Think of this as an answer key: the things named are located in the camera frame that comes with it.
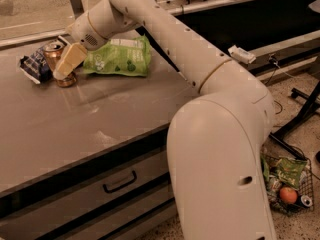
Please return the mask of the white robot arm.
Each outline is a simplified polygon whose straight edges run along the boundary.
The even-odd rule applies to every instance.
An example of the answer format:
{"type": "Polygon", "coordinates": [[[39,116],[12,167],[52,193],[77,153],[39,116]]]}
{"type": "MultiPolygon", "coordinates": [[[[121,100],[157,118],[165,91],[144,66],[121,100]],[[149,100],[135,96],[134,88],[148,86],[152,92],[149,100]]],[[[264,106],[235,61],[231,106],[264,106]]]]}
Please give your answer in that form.
{"type": "Polygon", "coordinates": [[[155,0],[102,0],[69,27],[63,79],[87,50],[144,27],[198,92],[173,117],[167,160],[185,240],[276,240],[260,149],[273,127],[269,90],[155,0]]]}

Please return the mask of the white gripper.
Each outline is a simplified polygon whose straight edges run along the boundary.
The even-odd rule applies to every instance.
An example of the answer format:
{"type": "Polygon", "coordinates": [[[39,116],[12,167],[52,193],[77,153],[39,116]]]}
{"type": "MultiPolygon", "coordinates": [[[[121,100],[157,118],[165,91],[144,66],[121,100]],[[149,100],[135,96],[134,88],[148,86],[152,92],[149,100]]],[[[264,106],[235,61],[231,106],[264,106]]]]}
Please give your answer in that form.
{"type": "Polygon", "coordinates": [[[53,76],[57,80],[65,79],[79,66],[85,60],[87,50],[97,50],[107,43],[107,40],[92,27],[88,12],[79,16],[69,25],[66,28],[66,32],[78,43],[67,45],[64,48],[61,58],[53,71],[53,76]]]}

